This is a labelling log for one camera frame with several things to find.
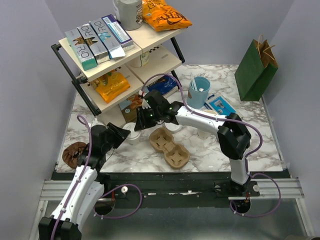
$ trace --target brown cup holder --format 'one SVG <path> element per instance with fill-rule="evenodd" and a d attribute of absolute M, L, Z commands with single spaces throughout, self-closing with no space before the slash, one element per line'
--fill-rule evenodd
<path fill-rule="evenodd" d="M 189 151 L 181 144 L 174 142 L 174 136 L 160 127 L 150 134 L 151 146 L 158 153 L 164 153 L 164 160 L 173 169 L 181 169 L 190 159 Z"/>

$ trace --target purple box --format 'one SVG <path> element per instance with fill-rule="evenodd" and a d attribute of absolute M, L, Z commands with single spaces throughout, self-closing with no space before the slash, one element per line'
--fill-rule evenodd
<path fill-rule="evenodd" d="M 121 44 L 121 47 L 126 52 L 133 49 L 134 41 L 128 35 L 128 33 L 120 26 L 115 17 L 112 14 L 102 17 L 108 28 L 111 30 L 115 38 Z"/>

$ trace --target blue cup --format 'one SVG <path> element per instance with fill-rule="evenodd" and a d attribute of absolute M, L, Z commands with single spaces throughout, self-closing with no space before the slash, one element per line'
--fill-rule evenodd
<path fill-rule="evenodd" d="M 203 76 L 196 76 L 194 80 L 198 91 L 192 88 L 190 82 L 188 98 L 186 99 L 186 102 L 190 107 L 194 109 L 200 109 L 205 105 L 207 100 L 210 89 L 210 81 Z"/>

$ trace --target yellow snack bag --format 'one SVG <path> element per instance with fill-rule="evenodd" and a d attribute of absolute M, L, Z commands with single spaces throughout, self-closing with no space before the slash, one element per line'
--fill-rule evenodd
<path fill-rule="evenodd" d="M 184 29 L 192 25 L 185 16 L 165 0 L 142 0 L 142 16 L 156 32 Z"/>
<path fill-rule="evenodd" d="M 127 79 L 115 70 L 98 77 L 90 82 L 90 84 L 106 103 L 110 103 L 119 94 L 130 88 Z"/>

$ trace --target green paper bag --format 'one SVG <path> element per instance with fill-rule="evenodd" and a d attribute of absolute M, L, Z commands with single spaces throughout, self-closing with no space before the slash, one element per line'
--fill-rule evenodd
<path fill-rule="evenodd" d="M 259 39 L 253 39 L 234 74 L 241 101 L 259 101 L 278 70 L 271 51 L 274 45 L 269 46 L 267 40 L 260 43 Z"/>

